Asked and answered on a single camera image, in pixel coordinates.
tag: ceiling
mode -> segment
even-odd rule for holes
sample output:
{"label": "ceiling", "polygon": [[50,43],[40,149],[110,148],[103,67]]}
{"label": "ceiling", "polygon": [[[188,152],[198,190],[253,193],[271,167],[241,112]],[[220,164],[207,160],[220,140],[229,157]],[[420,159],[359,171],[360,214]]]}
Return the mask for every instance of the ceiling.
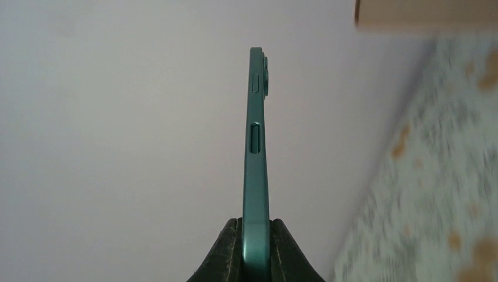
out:
{"label": "ceiling", "polygon": [[431,49],[346,0],[0,4],[4,282],[187,280],[241,216],[252,46],[270,216],[330,279]]}

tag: white wall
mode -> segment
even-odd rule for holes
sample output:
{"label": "white wall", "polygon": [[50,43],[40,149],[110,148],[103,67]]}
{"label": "white wall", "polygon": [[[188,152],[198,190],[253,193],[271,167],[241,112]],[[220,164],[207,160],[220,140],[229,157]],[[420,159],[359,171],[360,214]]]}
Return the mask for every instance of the white wall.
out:
{"label": "white wall", "polygon": [[352,1],[0,0],[0,281],[184,281],[241,216],[249,48],[272,218],[329,279],[428,41]]}

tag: green smartphone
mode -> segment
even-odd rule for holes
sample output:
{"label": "green smartphone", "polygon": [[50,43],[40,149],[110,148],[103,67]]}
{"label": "green smartphone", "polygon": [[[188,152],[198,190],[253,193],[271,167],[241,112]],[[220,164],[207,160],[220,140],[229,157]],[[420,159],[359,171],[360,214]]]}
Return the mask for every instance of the green smartphone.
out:
{"label": "green smartphone", "polygon": [[268,95],[268,59],[251,48],[245,124],[242,259],[251,281],[270,279],[270,210],[265,148],[264,100]]}

